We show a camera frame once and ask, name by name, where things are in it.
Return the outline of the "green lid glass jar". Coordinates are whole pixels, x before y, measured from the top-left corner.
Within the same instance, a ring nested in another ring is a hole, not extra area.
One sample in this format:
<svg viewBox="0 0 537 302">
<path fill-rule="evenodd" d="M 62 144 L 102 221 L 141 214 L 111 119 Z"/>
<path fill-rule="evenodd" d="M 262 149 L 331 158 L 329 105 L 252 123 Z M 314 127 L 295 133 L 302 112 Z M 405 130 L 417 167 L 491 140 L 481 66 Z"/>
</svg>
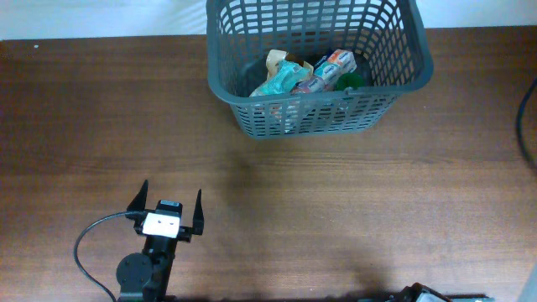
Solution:
<svg viewBox="0 0 537 302">
<path fill-rule="evenodd" d="M 357 89 L 366 85 L 364 78 L 356 73 L 346 73 L 341 75 L 334 85 L 335 91 L 345 91 L 346 89 Z"/>
</svg>

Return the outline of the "beige brown snack bag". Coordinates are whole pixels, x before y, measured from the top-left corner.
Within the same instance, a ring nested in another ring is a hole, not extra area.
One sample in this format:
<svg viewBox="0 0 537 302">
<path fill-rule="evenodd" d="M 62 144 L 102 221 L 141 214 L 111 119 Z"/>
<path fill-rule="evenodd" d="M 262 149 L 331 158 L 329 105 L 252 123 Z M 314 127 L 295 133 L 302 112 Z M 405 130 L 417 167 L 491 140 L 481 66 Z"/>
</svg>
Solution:
<svg viewBox="0 0 537 302">
<path fill-rule="evenodd" d="M 308 63 L 305 60 L 302 60 L 299 56 L 291 54 L 287 51 L 279 50 L 279 49 L 272 49 L 269 51 L 268 56 L 265 60 L 265 65 L 268 70 L 268 73 L 267 73 L 268 80 L 277 74 L 279 70 L 278 64 L 281 60 L 294 62 L 308 70 L 308 74 L 305 77 L 301 78 L 300 81 L 305 81 L 309 79 L 310 77 L 312 77 L 313 72 L 314 72 L 314 67 L 310 63 Z"/>
</svg>

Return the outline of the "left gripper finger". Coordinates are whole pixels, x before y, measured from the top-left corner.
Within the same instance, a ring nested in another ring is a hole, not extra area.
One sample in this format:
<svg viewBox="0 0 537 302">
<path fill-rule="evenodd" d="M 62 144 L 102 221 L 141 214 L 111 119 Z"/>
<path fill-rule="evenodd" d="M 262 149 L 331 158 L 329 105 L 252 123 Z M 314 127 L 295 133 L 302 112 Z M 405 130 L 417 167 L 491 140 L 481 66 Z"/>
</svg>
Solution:
<svg viewBox="0 0 537 302">
<path fill-rule="evenodd" d="M 126 211 L 136 211 L 136 212 L 145 211 L 148 189 L 149 189 L 149 182 L 145 180 L 139 192 L 135 195 L 133 200 L 129 203 Z"/>
<path fill-rule="evenodd" d="M 192 218 L 192 234 L 202 235 L 204 231 L 205 218 L 201 204 L 201 190 L 198 190 L 196 197 L 196 206 Z"/>
</svg>

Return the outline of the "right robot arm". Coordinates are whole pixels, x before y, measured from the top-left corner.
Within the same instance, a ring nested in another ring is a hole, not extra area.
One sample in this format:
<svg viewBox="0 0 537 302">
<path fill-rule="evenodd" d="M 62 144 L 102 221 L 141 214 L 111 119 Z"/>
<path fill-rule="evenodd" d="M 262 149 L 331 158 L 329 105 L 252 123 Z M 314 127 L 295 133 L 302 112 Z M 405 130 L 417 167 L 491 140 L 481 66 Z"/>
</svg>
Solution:
<svg viewBox="0 0 537 302">
<path fill-rule="evenodd" d="M 392 295 L 388 302 L 495 302 L 492 297 L 478 295 L 446 296 L 439 292 L 415 283 L 405 287 L 401 292 Z M 524 287 L 516 299 L 517 302 L 536 302 L 536 266 L 524 284 Z"/>
</svg>

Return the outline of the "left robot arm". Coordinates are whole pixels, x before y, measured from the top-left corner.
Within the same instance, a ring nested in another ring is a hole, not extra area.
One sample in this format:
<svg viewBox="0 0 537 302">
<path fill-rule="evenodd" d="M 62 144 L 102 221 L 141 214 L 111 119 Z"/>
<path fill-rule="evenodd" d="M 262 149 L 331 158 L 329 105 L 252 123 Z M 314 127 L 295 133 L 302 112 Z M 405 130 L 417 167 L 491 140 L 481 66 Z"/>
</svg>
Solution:
<svg viewBox="0 0 537 302">
<path fill-rule="evenodd" d="M 197 194 L 192 225 L 182 224 L 183 206 L 179 202 L 160 200 L 153 210 L 145 208 L 149 183 L 145 181 L 127 207 L 133 229 L 145 237 L 140 253 L 127 255 L 118 264 L 117 282 L 122 302 L 162 301 L 179 242 L 190 242 L 204 230 L 201 193 Z"/>
</svg>

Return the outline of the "mint green packet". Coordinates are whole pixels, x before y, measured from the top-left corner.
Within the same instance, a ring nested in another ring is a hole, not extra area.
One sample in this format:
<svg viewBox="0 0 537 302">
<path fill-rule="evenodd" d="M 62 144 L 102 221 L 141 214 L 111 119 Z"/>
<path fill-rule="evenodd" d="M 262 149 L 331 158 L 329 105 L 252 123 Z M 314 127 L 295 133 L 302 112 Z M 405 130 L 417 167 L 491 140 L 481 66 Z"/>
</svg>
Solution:
<svg viewBox="0 0 537 302">
<path fill-rule="evenodd" d="M 289 93 L 301 81 L 310 77 L 310 69 L 298 63 L 281 60 L 277 73 L 253 90 L 250 97 Z"/>
</svg>

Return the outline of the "grey plastic shopping basket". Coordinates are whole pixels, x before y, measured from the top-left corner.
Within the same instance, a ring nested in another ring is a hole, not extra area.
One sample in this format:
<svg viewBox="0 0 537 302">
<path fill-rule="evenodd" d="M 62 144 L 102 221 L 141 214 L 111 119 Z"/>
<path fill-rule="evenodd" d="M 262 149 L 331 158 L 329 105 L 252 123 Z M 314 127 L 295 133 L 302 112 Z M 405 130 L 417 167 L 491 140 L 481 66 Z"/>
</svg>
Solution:
<svg viewBox="0 0 537 302">
<path fill-rule="evenodd" d="M 360 132 L 425 86 L 415 0 L 206 4 L 208 83 L 256 139 Z"/>
</svg>

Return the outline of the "tissue pack multipack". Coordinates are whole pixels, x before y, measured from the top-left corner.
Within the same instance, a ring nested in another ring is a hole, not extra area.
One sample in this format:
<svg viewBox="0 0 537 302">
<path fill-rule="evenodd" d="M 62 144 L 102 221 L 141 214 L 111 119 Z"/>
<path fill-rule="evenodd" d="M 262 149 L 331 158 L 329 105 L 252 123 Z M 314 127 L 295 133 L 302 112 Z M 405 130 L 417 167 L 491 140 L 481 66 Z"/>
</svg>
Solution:
<svg viewBox="0 0 537 302">
<path fill-rule="evenodd" d="M 352 73 L 357 68 L 354 54 L 350 50 L 336 49 L 316 63 L 312 77 L 302 81 L 291 91 L 294 94 L 309 94 L 331 91 L 338 78 Z"/>
</svg>

